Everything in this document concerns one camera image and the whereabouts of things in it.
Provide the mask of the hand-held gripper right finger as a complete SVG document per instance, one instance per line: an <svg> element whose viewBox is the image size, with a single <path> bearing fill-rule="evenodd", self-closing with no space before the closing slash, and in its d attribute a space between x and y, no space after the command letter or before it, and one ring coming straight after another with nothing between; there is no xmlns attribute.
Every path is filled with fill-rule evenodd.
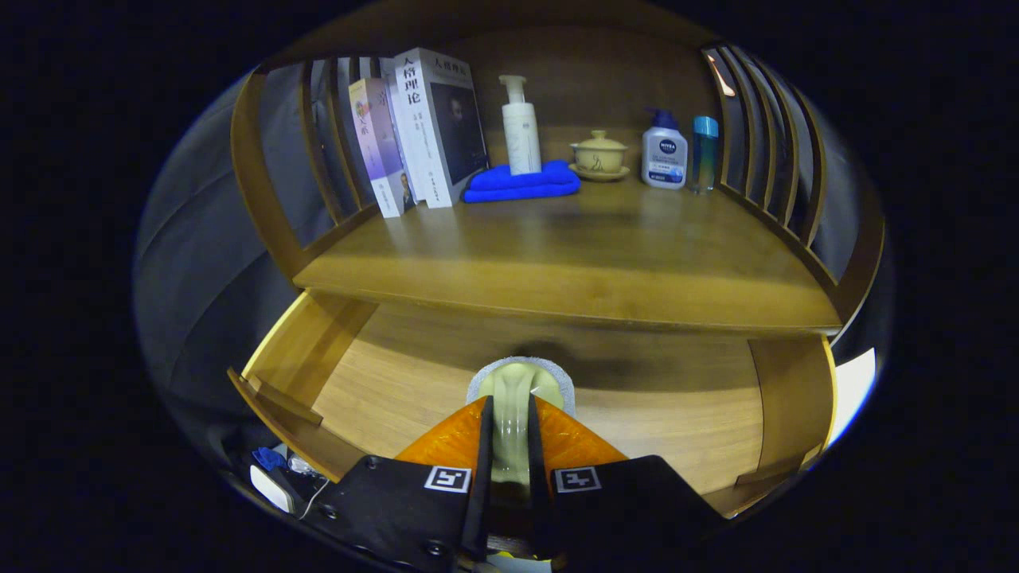
<svg viewBox="0 0 1019 573"><path fill-rule="evenodd" d="M539 396L528 413L530 512L556 570L676 570L725 518L658 454L630 458Z"/></svg>

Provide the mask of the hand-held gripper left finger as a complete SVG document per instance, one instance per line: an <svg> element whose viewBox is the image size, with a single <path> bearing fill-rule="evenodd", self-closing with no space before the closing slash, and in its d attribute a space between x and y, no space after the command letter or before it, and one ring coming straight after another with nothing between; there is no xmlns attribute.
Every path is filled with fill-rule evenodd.
<svg viewBox="0 0 1019 573"><path fill-rule="evenodd" d="M486 557L494 400L455 412L469 424L465 463L367 454L306 507L306 524L376 571L463 572Z"/></svg>

